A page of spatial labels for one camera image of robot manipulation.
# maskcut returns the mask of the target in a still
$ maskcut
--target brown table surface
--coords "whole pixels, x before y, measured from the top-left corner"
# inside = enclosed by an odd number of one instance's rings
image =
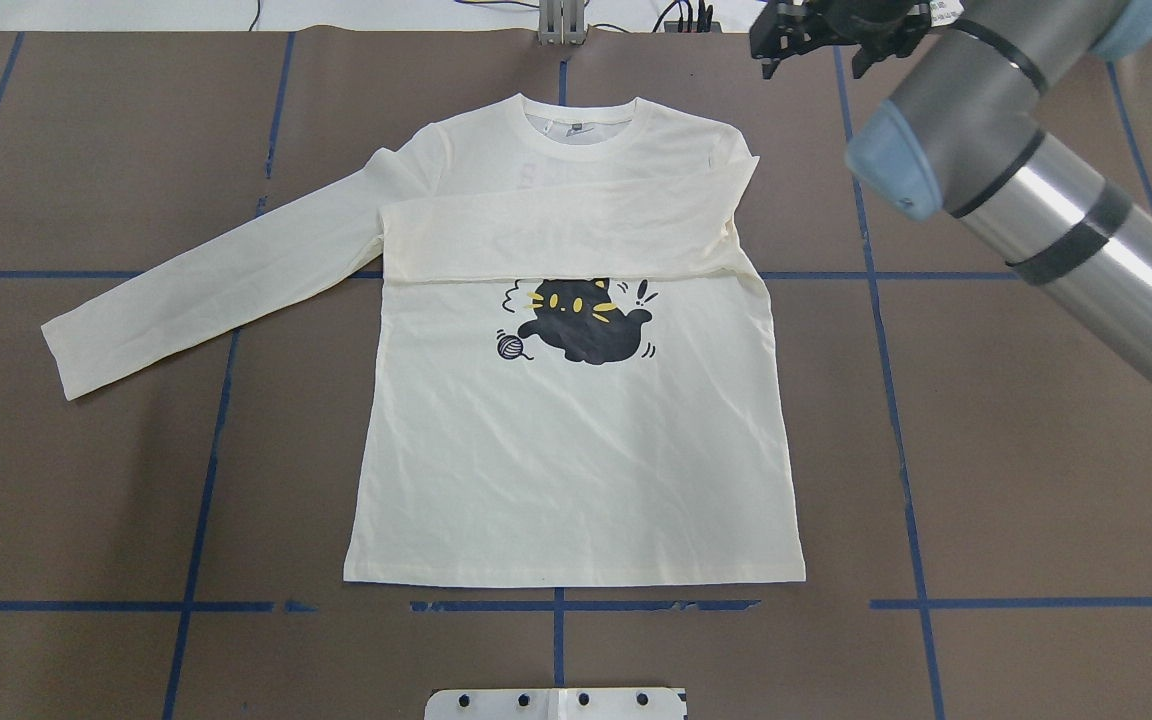
[[[909,65],[839,67],[764,82],[717,35],[0,33],[0,717],[651,684],[691,717],[1152,719],[1152,388],[961,225],[858,206],[846,108],[859,127]],[[61,397],[38,325],[515,92],[649,97],[761,156],[737,223],[776,316],[805,584],[340,582],[374,272]],[[1039,114],[1152,205],[1152,45],[1085,59]]]

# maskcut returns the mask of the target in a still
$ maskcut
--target white shirt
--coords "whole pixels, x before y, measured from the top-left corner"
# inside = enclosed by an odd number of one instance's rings
[[[44,325],[67,397],[385,251],[344,579],[581,588],[804,579],[735,128],[522,96]]]

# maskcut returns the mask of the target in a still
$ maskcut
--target blue joint cap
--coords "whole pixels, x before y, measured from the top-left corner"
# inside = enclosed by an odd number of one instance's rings
[[[1151,40],[1152,0],[1132,0],[1114,26],[1092,46],[1092,53],[1111,61],[1121,60]]]
[[[873,118],[847,143],[847,168],[915,220],[941,209],[941,183],[905,115],[882,100]]]

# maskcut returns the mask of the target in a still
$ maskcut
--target folded sleeve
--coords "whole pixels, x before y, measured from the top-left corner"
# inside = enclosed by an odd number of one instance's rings
[[[41,326],[73,400],[342,281],[381,251],[378,209],[435,191],[438,126]]]

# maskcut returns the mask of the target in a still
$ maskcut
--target black cat graphic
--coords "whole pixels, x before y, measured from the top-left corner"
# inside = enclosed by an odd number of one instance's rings
[[[652,313],[644,309],[623,313],[612,302],[607,286],[608,278],[540,282],[540,287],[526,294],[536,319],[522,324],[518,338],[539,336],[566,351],[573,363],[601,365],[628,359],[639,348],[643,324],[652,320]],[[645,290],[643,281],[639,300]]]

